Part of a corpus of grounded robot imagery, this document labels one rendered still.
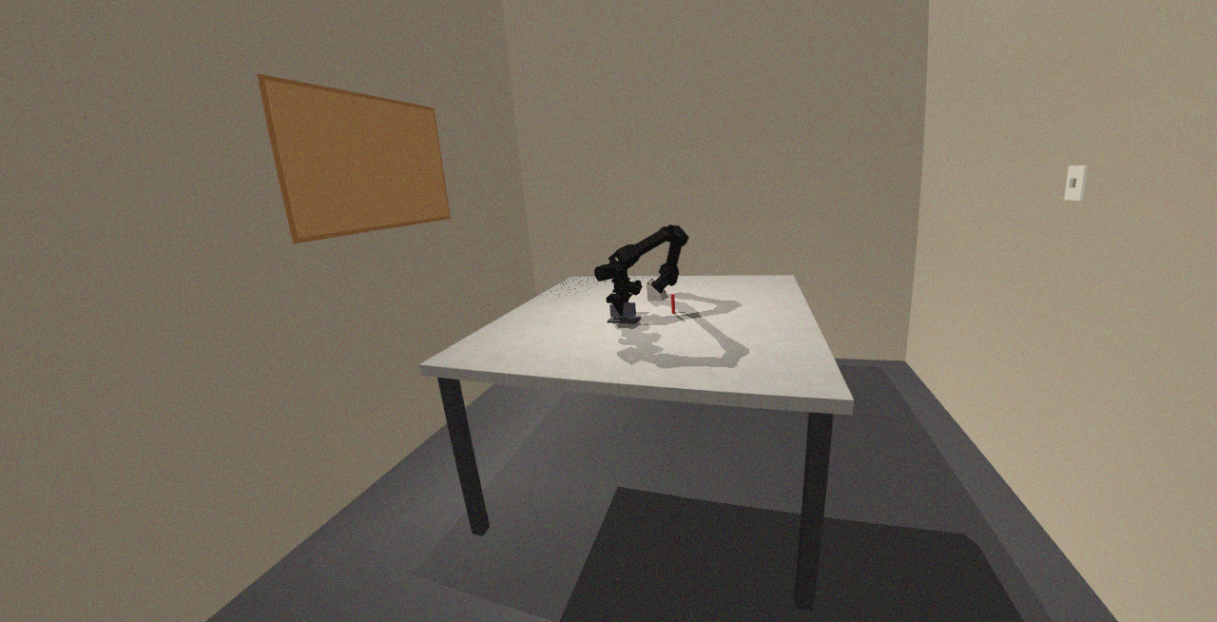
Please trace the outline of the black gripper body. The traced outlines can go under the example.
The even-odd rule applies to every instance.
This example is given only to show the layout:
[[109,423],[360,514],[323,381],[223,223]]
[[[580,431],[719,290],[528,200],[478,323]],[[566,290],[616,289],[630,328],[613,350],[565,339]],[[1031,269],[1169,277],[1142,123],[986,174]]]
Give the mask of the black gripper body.
[[[615,284],[615,288],[613,288],[612,293],[606,297],[606,302],[608,304],[622,304],[622,302],[626,301],[626,295],[629,295],[629,292],[626,291],[626,293],[623,293],[622,288],[623,288],[623,282],[628,282],[628,281],[629,281],[628,276],[626,276],[626,278],[613,278],[613,280],[611,280],[611,282]],[[616,295],[613,295],[613,293],[616,293]]]

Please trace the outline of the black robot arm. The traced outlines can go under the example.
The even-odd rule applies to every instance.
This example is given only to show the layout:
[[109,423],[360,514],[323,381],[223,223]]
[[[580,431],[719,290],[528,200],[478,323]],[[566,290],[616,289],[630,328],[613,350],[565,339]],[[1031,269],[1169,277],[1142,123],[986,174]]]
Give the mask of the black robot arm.
[[[594,270],[595,278],[599,282],[602,282],[613,278],[626,278],[628,275],[628,268],[633,267],[643,254],[654,250],[655,246],[660,243],[669,242],[671,247],[668,254],[666,254],[666,263],[661,265],[658,274],[661,276],[654,281],[651,285],[658,291],[660,295],[664,293],[667,285],[674,285],[679,276],[678,260],[682,257],[682,246],[688,243],[688,234],[682,229],[682,226],[662,226],[655,235],[650,235],[647,239],[643,239],[639,243],[628,243],[626,246],[619,246],[619,250],[608,257],[608,265],[596,267]],[[618,260],[615,260],[617,257]],[[643,281],[636,282],[623,282],[622,292],[628,291],[630,295],[640,295],[643,291]]]

